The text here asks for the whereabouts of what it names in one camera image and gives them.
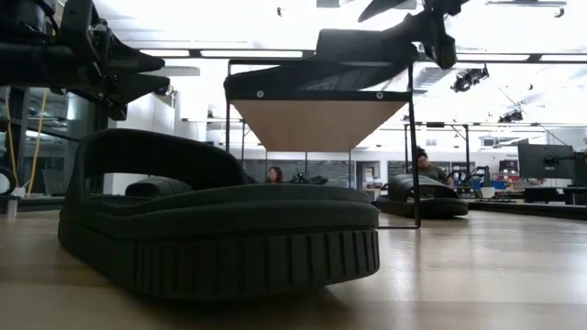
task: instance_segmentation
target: computer monitor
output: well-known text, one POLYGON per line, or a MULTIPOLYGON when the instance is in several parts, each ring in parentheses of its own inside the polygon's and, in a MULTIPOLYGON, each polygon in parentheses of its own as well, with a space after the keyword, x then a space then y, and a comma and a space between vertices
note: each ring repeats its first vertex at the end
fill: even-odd
POLYGON ((575 162, 571 146, 517 146, 520 176, 527 179, 574 179, 575 162))
POLYGON ((574 184, 587 187, 587 159, 582 152, 575 152, 574 184))

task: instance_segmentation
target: man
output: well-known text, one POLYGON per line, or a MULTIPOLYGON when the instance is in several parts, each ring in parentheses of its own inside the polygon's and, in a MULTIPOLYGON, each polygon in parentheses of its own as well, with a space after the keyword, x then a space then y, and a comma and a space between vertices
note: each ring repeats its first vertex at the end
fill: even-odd
POLYGON ((428 177, 437 182, 444 183, 448 187, 454 187, 454 180, 452 178, 447 178, 447 173, 445 173, 441 168, 430 163, 425 150, 418 147, 415 155, 418 159, 417 167, 419 175, 428 177))

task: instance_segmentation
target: person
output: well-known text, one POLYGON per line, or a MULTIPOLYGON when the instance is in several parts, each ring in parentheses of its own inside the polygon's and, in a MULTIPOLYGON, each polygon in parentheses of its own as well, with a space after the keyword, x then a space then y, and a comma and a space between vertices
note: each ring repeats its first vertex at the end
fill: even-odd
POLYGON ((278 166, 271 166, 269 168, 269 178, 266 183, 283 183, 282 169, 278 166))
POLYGON ((445 173, 441 168, 438 166, 434 166, 428 160, 428 155, 426 151, 420 147, 417 147, 416 150, 416 157, 417 157, 417 167, 418 167, 418 174, 428 177, 434 181, 438 181, 441 183, 446 184, 448 187, 454 186, 454 180, 452 178, 447 178, 447 173, 445 173))

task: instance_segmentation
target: wooden panel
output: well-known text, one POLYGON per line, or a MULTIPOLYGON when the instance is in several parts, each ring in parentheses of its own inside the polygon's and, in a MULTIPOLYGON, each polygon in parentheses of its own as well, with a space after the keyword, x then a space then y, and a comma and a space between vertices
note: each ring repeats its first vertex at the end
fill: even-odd
POLYGON ((268 151, 348 152, 405 102, 232 102, 268 151))

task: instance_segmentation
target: floor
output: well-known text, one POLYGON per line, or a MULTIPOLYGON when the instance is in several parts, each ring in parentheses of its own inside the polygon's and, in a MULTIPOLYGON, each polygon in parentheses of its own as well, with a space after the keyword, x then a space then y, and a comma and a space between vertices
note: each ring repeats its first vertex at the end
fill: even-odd
MULTIPOLYGON (((382 215, 382 224, 392 219, 382 215)), ((230 304, 147 301, 64 252, 57 214, 0 219, 0 328, 585 329, 587 223, 473 212, 381 231, 381 269, 230 304)))

